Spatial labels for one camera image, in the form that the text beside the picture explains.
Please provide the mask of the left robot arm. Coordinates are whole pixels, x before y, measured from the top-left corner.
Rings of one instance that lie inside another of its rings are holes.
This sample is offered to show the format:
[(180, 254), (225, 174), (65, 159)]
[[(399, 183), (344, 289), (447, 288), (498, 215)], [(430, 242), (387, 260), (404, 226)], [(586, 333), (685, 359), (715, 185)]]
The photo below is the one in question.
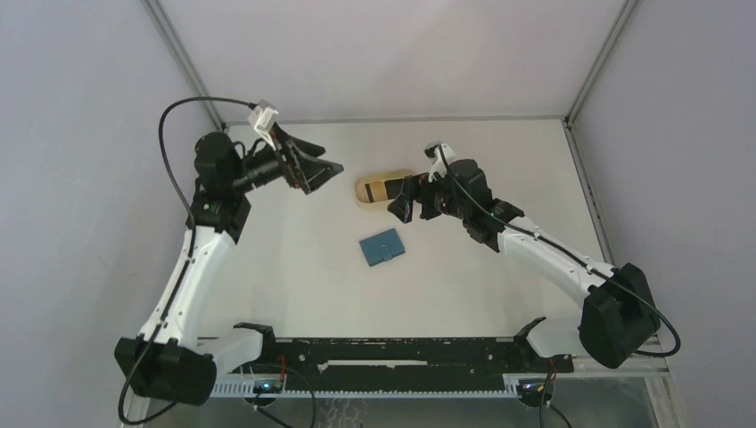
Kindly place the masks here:
[(325, 148), (274, 126), (271, 142), (241, 155), (230, 136), (213, 132), (194, 147), (193, 198), (177, 264), (155, 310), (135, 338), (119, 339), (114, 357), (136, 396), (176, 404), (204, 404), (219, 375), (244, 364), (272, 369), (279, 349), (268, 325), (240, 323), (203, 342), (201, 315), (220, 269), (237, 246), (251, 212), (247, 194), (279, 178), (313, 193), (344, 167), (324, 159)]

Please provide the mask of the blue leather card holder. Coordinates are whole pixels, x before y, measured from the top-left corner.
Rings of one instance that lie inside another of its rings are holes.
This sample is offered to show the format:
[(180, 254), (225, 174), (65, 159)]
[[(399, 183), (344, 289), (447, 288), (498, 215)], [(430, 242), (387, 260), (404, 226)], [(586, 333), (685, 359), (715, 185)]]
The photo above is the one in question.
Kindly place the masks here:
[(359, 241), (366, 263), (374, 267), (406, 253), (406, 248), (395, 228), (385, 230)]

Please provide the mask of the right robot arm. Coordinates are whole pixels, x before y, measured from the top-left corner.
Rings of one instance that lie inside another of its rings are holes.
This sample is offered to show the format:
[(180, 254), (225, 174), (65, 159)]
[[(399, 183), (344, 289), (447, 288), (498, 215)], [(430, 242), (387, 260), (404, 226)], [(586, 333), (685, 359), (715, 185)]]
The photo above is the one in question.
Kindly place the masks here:
[(550, 357), (584, 350), (607, 368), (620, 367), (662, 326), (647, 277), (640, 267), (621, 267), (580, 255), (540, 230), (524, 211), (494, 197), (474, 160), (455, 160), (446, 174), (426, 172), (393, 184), (388, 211), (407, 224), (419, 217), (450, 216), (467, 234), (496, 253), (537, 270), (578, 306), (573, 333), (561, 333), (547, 319), (534, 321), (515, 349), (516, 362), (537, 371)]

